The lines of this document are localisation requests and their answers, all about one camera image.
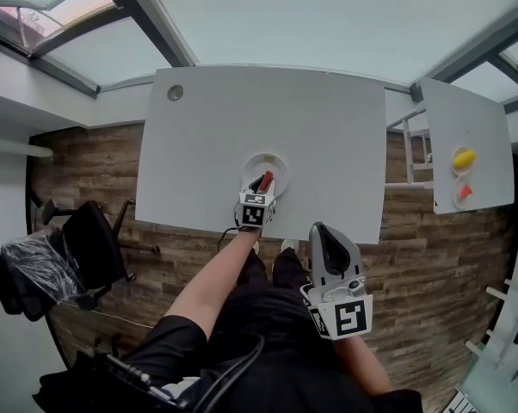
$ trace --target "red object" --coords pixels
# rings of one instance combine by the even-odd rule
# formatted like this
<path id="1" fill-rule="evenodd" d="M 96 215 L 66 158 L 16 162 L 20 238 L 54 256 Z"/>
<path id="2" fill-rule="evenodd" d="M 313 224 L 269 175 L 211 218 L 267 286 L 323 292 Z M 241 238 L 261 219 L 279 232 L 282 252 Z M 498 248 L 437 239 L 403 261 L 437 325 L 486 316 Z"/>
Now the red object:
<path id="1" fill-rule="evenodd" d="M 462 189 L 459 191 L 459 196 L 461 199 L 465 199 L 467 196 L 473 194 L 473 190 L 469 187 L 469 185 L 464 185 Z"/>
<path id="2" fill-rule="evenodd" d="M 273 174 L 270 171 L 267 171 L 265 173 L 265 176 L 262 179 L 261 185 L 259 185 L 259 188 L 257 189 L 258 194 L 265 194 L 267 193 L 268 187 L 270 186 L 270 183 L 273 181 Z"/>

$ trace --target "person's right arm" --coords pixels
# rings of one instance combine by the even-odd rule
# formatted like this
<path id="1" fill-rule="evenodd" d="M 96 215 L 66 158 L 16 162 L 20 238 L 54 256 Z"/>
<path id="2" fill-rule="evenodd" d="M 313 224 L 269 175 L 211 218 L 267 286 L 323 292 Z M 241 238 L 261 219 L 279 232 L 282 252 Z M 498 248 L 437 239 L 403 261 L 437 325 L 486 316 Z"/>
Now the person's right arm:
<path id="1" fill-rule="evenodd" d="M 348 374 L 367 395 L 382 395 L 393 390 L 387 372 L 362 338 L 351 336 L 333 344 Z"/>

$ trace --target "shoe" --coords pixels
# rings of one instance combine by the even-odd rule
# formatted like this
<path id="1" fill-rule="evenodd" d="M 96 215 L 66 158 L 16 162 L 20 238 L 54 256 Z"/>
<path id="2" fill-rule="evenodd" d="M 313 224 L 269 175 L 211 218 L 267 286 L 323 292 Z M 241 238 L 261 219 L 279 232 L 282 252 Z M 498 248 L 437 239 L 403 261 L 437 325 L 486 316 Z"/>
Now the shoe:
<path id="1" fill-rule="evenodd" d="M 280 247 L 280 252 L 284 252 L 287 248 L 291 248 L 296 253 L 299 251 L 299 240 L 292 240 L 291 238 L 285 238 Z"/>

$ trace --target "leg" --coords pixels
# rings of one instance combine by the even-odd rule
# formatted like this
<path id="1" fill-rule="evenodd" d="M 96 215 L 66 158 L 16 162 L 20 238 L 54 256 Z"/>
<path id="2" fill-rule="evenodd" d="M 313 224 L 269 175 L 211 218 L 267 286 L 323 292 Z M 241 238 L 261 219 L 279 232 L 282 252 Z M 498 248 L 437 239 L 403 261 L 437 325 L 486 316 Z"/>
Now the leg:
<path id="1" fill-rule="evenodd" d="M 299 289 L 307 283 L 306 271 L 292 248 L 283 250 L 274 260 L 273 284 L 276 287 Z"/>
<path id="2" fill-rule="evenodd" d="M 255 250 L 251 250 L 248 255 L 248 258 L 244 263 L 244 267 L 242 268 L 242 272 L 240 272 L 240 275 L 238 276 L 237 286 L 245 285 L 250 282 L 268 284 L 265 265 L 256 254 Z"/>

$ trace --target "black shirt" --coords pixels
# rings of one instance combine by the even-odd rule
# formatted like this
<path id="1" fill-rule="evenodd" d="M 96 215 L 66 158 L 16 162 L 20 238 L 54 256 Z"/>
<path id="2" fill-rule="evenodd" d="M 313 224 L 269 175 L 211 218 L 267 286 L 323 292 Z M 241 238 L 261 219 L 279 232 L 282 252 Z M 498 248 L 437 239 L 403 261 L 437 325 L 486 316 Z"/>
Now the black shirt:
<path id="1" fill-rule="evenodd" d="M 420 394 L 400 390 L 369 397 L 340 368 L 330 340 L 320 338 L 299 292 L 239 287 L 227 300 L 207 342 L 189 319 L 164 317 L 126 359 L 150 374 L 153 385 L 200 376 L 182 398 L 190 405 L 265 337 L 261 355 L 220 399 L 215 411 L 422 411 Z"/>

